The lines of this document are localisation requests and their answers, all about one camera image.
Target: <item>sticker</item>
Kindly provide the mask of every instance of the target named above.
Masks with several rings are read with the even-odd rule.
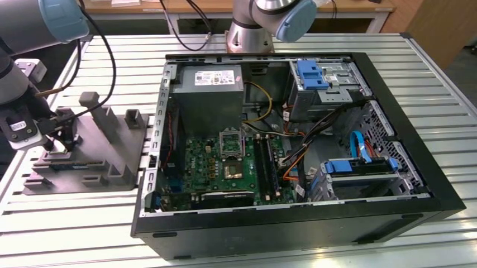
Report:
[[[143,12],[161,12],[163,10],[160,8],[144,8]]]
[[[299,186],[299,184],[296,184],[295,192],[300,195],[300,197],[304,197],[304,189]]]
[[[72,166],[73,169],[88,169],[88,166]]]
[[[25,121],[20,121],[20,122],[9,125],[9,128],[12,129],[12,131],[21,130],[25,127],[26,127],[26,122]]]
[[[386,7],[378,7],[374,9],[375,11],[392,11],[391,8],[386,8]]]
[[[283,120],[290,121],[290,113],[287,111],[283,112]]]
[[[197,71],[195,85],[233,85],[233,71]]]
[[[318,171],[318,170],[316,170],[314,167],[310,166],[310,169],[307,170],[308,176],[316,174],[316,171]]]

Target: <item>wooden table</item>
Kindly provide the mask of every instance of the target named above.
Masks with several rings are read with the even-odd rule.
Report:
[[[187,4],[185,0],[163,0],[169,12],[172,26],[177,27],[180,19],[199,19],[199,15]],[[367,0],[335,0],[338,14],[336,18],[370,18],[366,33],[378,33],[386,21],[387,15],[395,10],[395,6],[388,0],[382,0],[380,4]],[[195,3],[205,13],[208,18],[231,18],[232,0],[195,0]],[[125,20],[164,18],[163,9],[159,3],[143,2],[140,6],[112,8],[109,2],[91,2],[85,0],[87,11],[99,20]],[[331,18],[332,3],[318,8],[316,18]]]

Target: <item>gray robot arm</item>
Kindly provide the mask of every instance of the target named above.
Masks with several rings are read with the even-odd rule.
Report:
[[[54,116],[9,56],[68,43],[88,34],[74,0],[0,0],[0,129],[16,150],[48,139],[36,122]]]
[[[271,34],[283,42],[295,42],[308,30],[315,15],[312,0],[233,0],[228,52],[271,52]]]

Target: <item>red cable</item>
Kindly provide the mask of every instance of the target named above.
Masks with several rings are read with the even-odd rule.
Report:
[[[167,154],[167,158],[165,158],[165,161],[164,161],[164,165],[163,165],[163,168],[165,168],[165,165],[169,161],[169,158],[171,158],[171,154],[172,154],[172,119],[171,119],[171,112],[167,113],[167,117],[168,117],[168,120],[169,120],[169,152]]]

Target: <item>yellow wire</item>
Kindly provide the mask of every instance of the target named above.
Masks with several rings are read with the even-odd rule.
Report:
[[[251,123],[251,122],[256,122],[256,121],[262,120],[263,118],[266,118],[268,116],[268,114],[271,113],[271,108],[272,108],[272,99],[271,99],[268,92],[263,89],[263,87],[256,85],[254,82],[244,82],[244,83],[254,85],[259,90],[262,90],[262,92],[264,93],[264,95],[268,98],[268,109],[267,109],[267,112],[263,114],[263,116],[260,116],[259,118],[255,118],[255,119],[243,120],[244,123]]]

